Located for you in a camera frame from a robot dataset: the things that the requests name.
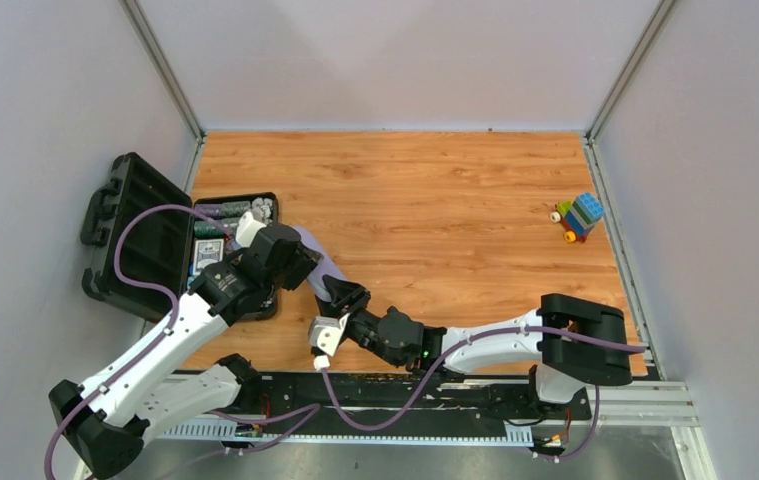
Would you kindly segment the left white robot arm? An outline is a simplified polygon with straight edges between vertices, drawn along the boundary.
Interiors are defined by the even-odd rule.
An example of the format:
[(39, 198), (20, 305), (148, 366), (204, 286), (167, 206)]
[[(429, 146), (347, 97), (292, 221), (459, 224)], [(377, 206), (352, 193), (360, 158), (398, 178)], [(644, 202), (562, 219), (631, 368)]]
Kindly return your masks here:
[(63, 380), (50, 391), (60, 436), (95, 478), (116, 476), (153, 439), (191, 418), (259, 405), (261, 375), (239, 354), (189, 380), (162, 384), (278, 289), (296, 289), (324, 257), (286, 225), (262, 226), (242, 238), (247, 246), (206, 266), (170, 313), (117, 360), (79, 384)]

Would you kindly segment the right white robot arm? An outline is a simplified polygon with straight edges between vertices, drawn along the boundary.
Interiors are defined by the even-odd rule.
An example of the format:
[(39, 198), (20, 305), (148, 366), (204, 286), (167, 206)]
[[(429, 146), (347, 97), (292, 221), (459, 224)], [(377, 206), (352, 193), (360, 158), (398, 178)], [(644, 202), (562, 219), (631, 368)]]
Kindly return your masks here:
[(530, 362), (531, 398), (564, 405), (587, 385), (630, 384), (630, 358), (645, 351), (628, 344), (621, 310), (564, 294), (545, 294), (539, 307), (509, 320), (429, 327), (394, 307), (370, 312), (370, 292), (358, 283), (313, 274), (309, 284), (320, 312), (308, 334), (318, 371), (329, 369), (346, 342), (411, 373), (466, 375)]

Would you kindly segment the grey glasses case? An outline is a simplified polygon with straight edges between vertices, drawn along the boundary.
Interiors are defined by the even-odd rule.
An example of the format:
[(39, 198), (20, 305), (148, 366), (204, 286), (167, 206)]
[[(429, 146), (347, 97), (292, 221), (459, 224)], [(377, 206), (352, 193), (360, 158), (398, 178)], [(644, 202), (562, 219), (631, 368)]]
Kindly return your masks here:
[(347, 281), (347, 277), (332, 260), (331, 255), (322, 247), (319, 240), (308, 229), (303, 226), (293, 226), (293, 229), (300, 234), (301, 242), (304, 246), (322, 256), (315, 269), (308, 275), (307, 282), (317, 298), (329, 303), (331, 301), (331, 294), (325, 286), (324, 277), (330, 276), (341, 281)]

